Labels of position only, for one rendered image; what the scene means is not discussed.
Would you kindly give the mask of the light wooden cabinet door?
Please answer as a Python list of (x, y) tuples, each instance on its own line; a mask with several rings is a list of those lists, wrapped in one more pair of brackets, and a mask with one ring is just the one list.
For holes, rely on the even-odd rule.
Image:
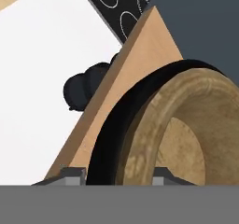
[(46, 174), (64, 167), (87, 167), (97, 135), (117, 101), (155, 70), (182, 59), (157, 8), (145, 11)]

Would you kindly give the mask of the black bowl with brown inside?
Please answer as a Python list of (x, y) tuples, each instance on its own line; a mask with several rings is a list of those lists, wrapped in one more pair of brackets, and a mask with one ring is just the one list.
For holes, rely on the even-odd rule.
[(88, 185), (149, 185), (170, 119), (194, 132), (207, 185), (239, 185), (239, 87), (196, 60), (142, 78), (115, 104), (91, 154)]

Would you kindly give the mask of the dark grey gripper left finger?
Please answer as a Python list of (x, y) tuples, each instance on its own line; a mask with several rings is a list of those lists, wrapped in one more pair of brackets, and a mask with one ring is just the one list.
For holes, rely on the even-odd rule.
[(58, 175), (37, 182), (35, 186), (82, 186), (85, 183), (85, 167), (64, 167)]

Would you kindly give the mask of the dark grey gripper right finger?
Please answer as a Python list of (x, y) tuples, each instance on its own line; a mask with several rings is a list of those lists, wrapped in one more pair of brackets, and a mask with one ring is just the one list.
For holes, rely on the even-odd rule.
[(190, 182), (174, 176), (167, 167), (156, 167), (153, 173), (152, 185), (190, 185)]

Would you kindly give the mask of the black hob with thin rings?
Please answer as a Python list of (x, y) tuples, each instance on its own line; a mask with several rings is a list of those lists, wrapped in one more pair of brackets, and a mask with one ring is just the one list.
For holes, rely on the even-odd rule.
[(123, 44), (150, 0), (88, 0), (105, 24)]

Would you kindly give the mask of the dark grey rounded object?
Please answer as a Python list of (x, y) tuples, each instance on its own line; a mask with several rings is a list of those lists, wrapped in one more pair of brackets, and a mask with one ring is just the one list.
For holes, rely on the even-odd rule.
[(84, 73), (76, 74), (67, 79), (63, 85), (63, 98), (70, 111), (85, 110), (116, 57), (117, 54), (112, 57), (109, 63), (97, 63)]

